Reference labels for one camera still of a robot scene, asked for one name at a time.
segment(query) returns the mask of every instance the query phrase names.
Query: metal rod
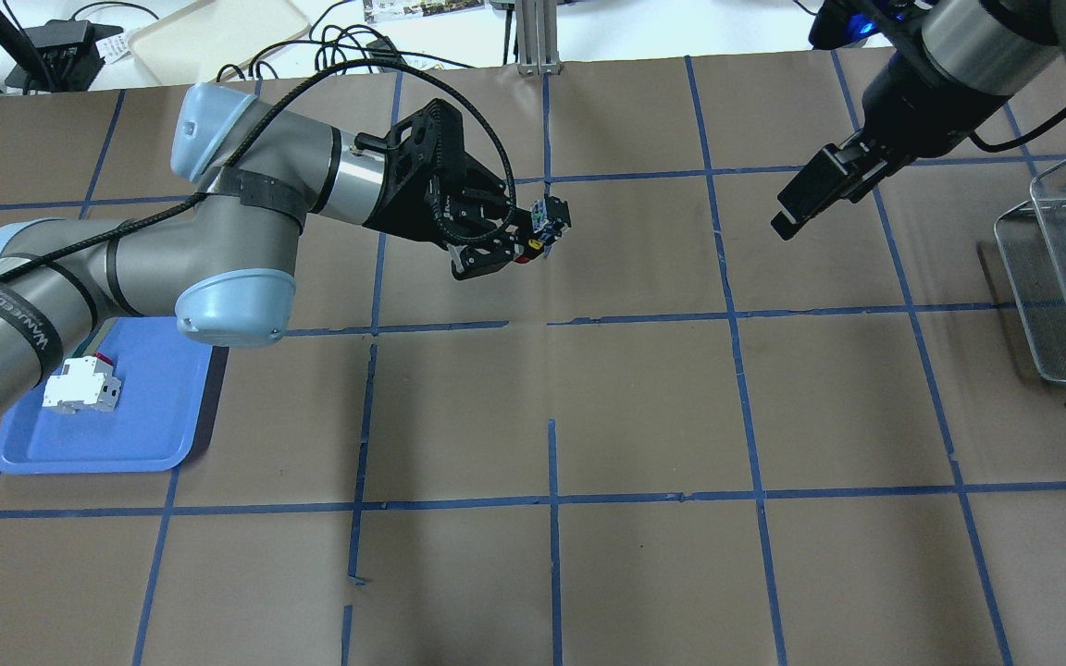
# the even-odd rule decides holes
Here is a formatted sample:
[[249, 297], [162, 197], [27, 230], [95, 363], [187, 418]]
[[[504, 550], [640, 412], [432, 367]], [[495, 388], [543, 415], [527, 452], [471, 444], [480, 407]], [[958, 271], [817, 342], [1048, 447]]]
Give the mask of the metal rod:
[[38, 59], [31, 43], [22, 32], [0, 11], [0, 46], [35, 81], [47, 81], [47, 67]]

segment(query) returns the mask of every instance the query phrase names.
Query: table surface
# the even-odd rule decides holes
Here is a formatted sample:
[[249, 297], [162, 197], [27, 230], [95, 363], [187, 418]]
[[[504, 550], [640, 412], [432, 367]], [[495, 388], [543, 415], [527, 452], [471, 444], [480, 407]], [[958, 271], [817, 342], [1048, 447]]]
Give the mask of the table surface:
[[[1066, 663], [1066, 389], [991, 251], [1066, 124], [768, 227], [887, 56], [441, 75], [576, 227], [456, 283], [312, 216], [291, 337], [228, 354], [201, 455], [0, 475], [0, 663]], [[0, 98], [0, 225], [181, 199], [182, 94]], [[429, 97], [296, 111], [381, 132]], [[1064, 101], [1053, 67], [983, 134]]]

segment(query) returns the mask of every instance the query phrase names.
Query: white paper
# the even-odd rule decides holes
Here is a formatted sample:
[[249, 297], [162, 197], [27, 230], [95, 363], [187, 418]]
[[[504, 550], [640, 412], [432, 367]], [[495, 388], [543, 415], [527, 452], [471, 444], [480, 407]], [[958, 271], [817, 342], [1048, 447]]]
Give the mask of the white paper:
[[97, 53], [106, 60], [106, 64], [116, 63], [123, 55], [130, 53], [130, 31], [115, 34], [113, 37], [98, 38]]

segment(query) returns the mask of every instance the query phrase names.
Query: white circuit breaker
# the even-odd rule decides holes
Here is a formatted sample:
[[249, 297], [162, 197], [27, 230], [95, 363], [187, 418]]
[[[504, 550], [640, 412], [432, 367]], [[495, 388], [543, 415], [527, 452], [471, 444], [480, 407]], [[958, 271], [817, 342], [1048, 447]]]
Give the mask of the white circuit breaker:
[[114, 363], [100, 354], [64, 361], [59, 375], [48, 376], [44, 408], [59, 413], [83, 409], [114, 411], [123, 380], [114, 376]]

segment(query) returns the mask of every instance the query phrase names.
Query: blue tray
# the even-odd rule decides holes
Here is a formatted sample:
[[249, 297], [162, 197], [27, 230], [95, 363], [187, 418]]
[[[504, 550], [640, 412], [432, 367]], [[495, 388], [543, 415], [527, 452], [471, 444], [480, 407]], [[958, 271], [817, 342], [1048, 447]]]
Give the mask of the blue tray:
[[114, 411], [56, 413], [31, 389], [0, 425], [1, 472], [162, 472], [191, 451], [212, 347], [152, 318], [118, 320], [98, 351], [123, 380]]

